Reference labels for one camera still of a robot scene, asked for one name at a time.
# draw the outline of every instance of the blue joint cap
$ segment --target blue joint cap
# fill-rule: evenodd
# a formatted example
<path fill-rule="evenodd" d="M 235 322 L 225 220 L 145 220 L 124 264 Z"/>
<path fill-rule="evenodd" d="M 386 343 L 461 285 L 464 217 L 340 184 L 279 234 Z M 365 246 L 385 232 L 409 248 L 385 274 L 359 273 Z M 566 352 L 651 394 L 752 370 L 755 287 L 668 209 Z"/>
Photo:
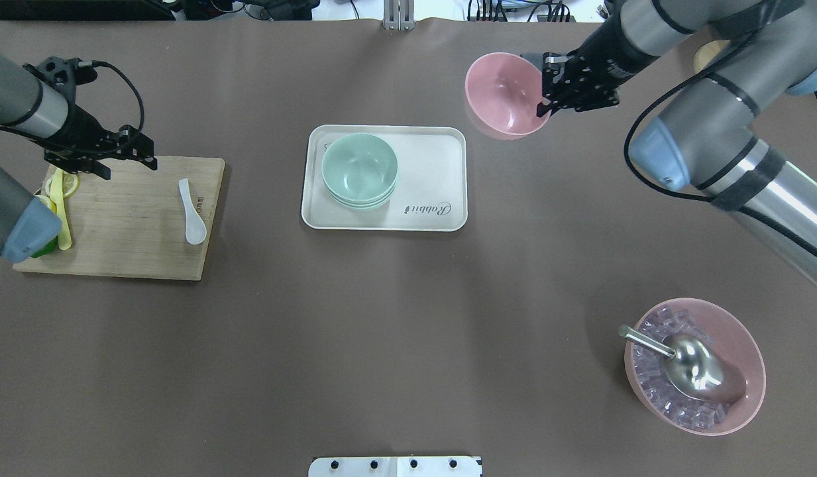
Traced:
<path fill-rule="evenodd" d="M 688 166 L 673 134 L 660 118 L 645 127 L 629 146 L 629 157 L 663 187 L 674 192 L 690 184 Z"/>
<path fill-rule="evenodd" d="M 815 91 L 817 91 L 817 70 L 814 70 L 811 75 L 806 76 L 806 79 L 785 90 L 786 93 L 794 96 L 802 96 L 803 94 L 814 93 Z"/>
<path fill-rule="evenodd" d="M 5 241 L 2 256 L 22 262 L 44 248 L 60 232 L 60 219 L 38 198 L 32 198 Z"/>

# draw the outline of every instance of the ladle handle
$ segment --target ladle handle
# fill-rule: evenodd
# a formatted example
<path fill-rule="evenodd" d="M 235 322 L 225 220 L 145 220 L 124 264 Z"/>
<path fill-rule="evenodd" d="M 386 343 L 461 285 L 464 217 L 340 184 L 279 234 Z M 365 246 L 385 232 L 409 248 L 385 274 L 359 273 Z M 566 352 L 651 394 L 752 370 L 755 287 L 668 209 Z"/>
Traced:
<path fill-rule="evenodd" d="M 674 357 L 676 354 L 676 351 L 670 346 L 659 343 L 659 341 L 655 341 L 655 339 L 644 335 L 644 333 L 635 331 L 635 329 L 632 329 L 632 327 L 628 325 L 620 325 L 618 333 L 620 333 L 620 336 L 623 336 L 623 338 L 629 339 L 629 341 L 639 344 L 647 348 L 647 350 L 659 353 L 668 359 Z"/>

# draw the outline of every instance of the metal ladle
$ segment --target metal ladle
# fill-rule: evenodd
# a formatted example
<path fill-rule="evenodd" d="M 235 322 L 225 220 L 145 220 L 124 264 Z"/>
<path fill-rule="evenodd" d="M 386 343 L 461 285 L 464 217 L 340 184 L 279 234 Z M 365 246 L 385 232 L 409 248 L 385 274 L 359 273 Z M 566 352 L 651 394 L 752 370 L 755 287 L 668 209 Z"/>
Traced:
<path fill-rule="evenodd" d="M 741 371 L 709 350 L 696 336 L 676 333 L 659 343 L 627 325 L 622 325 L 618 332 L 665 357 L 663 365 L 668 380 L 688 398 L 732 404 L 747 392 L 747 380 Z"/>

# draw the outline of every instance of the white bracket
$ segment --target white bracket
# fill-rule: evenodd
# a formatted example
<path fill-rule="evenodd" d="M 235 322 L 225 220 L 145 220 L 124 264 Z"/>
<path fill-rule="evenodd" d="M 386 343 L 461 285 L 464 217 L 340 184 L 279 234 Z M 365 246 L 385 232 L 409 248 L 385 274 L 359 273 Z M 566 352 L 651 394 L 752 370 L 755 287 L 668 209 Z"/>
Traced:
<path fill-rule="evenodd" d="M 482 458 L 318 458 L 308 468 L 308 477 L 482 477 Z"/>
<path fill-rule="evenodd" d="M 414 30 L 414 0 L 384 0 L 385 30 Z"/>

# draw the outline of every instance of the cutting board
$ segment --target cutting board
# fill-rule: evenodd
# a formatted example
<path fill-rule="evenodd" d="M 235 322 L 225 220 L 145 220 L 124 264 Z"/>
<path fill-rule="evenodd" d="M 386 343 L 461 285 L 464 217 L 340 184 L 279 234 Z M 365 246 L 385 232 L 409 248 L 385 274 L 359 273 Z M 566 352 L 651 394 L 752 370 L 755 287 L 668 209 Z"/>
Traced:
<path fill-rule="evenodd" d="M 106 160 L 111 180 L 82 173 L 66 199 L 72 248 L 14 265 L 20 272 L 99 277 L 199 280 L 217 210 L 226 163 L 222 159 L 158 156 L 151 171 L 132 160 Z M 54 173 L 51 166 L 44 181 Z M 199 245 L 184 239 L 184 206 L 178 181 L 190 194 L 208 236 Z"/>

